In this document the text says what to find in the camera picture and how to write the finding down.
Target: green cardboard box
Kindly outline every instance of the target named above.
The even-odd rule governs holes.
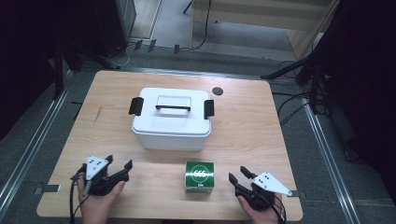
[[[215,166],[213,162],[187,161],[187,193],[210,193],[215,187]]]

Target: wooden desk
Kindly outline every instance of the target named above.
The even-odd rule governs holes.
[[[128,111],[131,99],[145,87],[210,93],[216,115],[211,118],[212,133],[202,151],[141,147],[132,133],[134,117]],[[214,95],[214,87],[223,88],[224,93]],[[61,190],[44,193],[37,213],[42,217],[68,217],[69,178],[89,155],[105,158],[110,154],[114,157],[108,170],[110,175],[121,170],[128,160],[134,161],[130,181],[116,201],[111,217],[248,219],[228,180],[228,173],[233,173],[248,187],[250,181],[239,172],[241,165],[257,175],[269,171],[290,190],[296,189],[270,86],[262,80],[97,73],[49,180],[49,184],[62,185]],[[215,188],[211,194],[185,193],[186,161],[215,163]],[[283,198],[288,220],[301,219],[300,200]]]
[[[212,0],[209,19],[288,29],[294,54],[297,59],[301,59],[318,34],[327,29],[338,2],[339,0]],[[208,6],[209,0],[192,1],[190,48],[194,22],[205,23]]]

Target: white plastic container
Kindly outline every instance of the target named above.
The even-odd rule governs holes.
[[[132,100],[130,114],[144,148],[202,150],[214,103],[206,91],[145,88]]]

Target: human hand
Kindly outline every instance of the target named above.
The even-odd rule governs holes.
[[[110,193],[105,196],[83,196],[85,183],[84,175],[78,180],[78,200],[81,204],[82,222],[84,224],[106,224],[111,205],[116,201],[125,186],[124,181],[120,181]]]
[[[282,195],[279,193],[276,193],[275,196],[275,206],[274,208],[276,211],[281,214],[281,201],[282,201]],[[256,211],[253,208],[250,207],[248,204],[247,200],[242,197],[242,196],[237,196],[239,204],[241,204],[242,209],[247,213],[247,215],[250,217],[250,220],[254,224],[278,224],[278,216],[276,215],[275,211],[272,208],[268,208],[265,211]]]

